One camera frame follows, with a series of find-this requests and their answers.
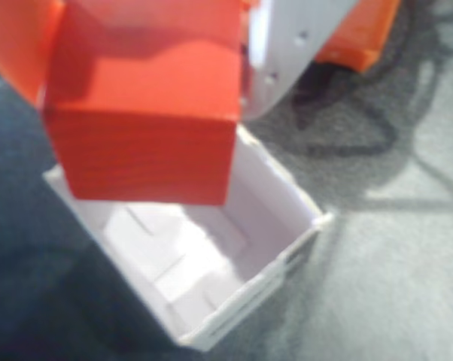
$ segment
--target white box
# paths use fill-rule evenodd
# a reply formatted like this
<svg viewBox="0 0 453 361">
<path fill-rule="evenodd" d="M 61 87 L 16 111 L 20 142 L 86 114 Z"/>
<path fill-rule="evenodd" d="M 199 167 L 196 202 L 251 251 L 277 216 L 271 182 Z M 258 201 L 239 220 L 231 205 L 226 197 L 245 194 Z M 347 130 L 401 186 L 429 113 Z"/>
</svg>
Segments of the white box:
<svg viewBox="0 0 453 361">
<path fill-rule="evenodd" d="M 80 201 L 45 179 L 179 345 L 208 350 L 283 283 L 321 211 L 244 128 L 222 207 Z"/>
</svg>

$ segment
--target gray carpet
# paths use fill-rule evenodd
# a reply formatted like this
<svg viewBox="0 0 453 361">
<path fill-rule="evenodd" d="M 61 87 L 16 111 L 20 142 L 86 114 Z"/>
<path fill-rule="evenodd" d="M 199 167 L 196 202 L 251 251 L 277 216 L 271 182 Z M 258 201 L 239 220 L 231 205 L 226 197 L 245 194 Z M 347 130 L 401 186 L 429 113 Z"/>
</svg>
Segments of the gray carpet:
<svg viewBox="0 0 453 361">
<path fill-rule="evenodd" d="M 453 360 L 453 0 L 411 15 L 366 79 L 251 124 L 335 221 L 211 360 Z"/>
<path fill-rule="evenodd" d="M 249 126 L 335 219 L 207 359 L 453 360 L 453 0 L 417 3 L 368 74 L 336 72 Z M 0 359 L 196 359 L 161 353 L 41 179 L 52 164 L 37 114 L 0 83 Z"/>
</svg>

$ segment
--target white plastic piece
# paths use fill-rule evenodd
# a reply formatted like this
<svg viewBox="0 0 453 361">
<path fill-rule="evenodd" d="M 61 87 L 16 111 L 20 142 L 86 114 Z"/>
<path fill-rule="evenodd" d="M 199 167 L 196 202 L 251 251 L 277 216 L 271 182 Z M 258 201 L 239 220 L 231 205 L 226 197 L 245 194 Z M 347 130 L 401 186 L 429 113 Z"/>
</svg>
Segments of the white plastic piece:
<svg viewBox="0 0 453 361">
<path fill-rule="evenodd" d="M 297 82 L 358 0 L 261 0 L 250 10 L 245 120 L 270 111 Z"/>
<path fill-rule="evenodd" d="M 238 130 L 222 207 L 75 199 L 45 178 L 179 345 L 208 350 L 277 290 L 322 222 L 263 146 Z"/>
<path fill-rule="evenodd" d="M 249 38 L 252 39 L 248 47 L 250 65 L 262 68 L 266 61 L 266 52 L 269 43 L 269 30 L 272 28 L 272 9 L 274 0 L 262 0 L 257 7 L 250 11 Z"/>
</svg>

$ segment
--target hole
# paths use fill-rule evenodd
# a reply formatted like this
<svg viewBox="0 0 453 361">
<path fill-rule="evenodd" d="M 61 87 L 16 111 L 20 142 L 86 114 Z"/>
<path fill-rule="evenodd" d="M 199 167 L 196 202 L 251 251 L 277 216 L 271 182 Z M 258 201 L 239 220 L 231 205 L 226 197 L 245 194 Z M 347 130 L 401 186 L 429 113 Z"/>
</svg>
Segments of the hole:
<svg viewBox="0 0 453 361">
<path fill-rule="evenodd" d="M 304 30 L 295 37 L 295 44 L 299 47 L 302 47 L 303 45 L 306 44 L 308 39 L 309 33 L 306 30 Z"/>
<path fill-rule="evenodd" d="M 278 73 L 270 73 L 265 78 L 265 83 L 274 85 L 278 81 Z"/>
</svg>

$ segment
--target white cardboard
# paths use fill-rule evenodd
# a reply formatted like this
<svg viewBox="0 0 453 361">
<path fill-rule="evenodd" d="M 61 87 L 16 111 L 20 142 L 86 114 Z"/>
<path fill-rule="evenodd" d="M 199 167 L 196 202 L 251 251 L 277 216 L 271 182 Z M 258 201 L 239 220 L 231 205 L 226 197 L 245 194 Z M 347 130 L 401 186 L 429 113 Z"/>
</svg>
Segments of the white cardboard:
<svg viewBox="0 0 453 361">
<path fill-rule="evenodd" d="M 222 207 L 75 199 L 47 182 L 180 345 L 208 350 L 277 290 L 322 224 L 314 202 L 242 127 Z"/>
</svg>

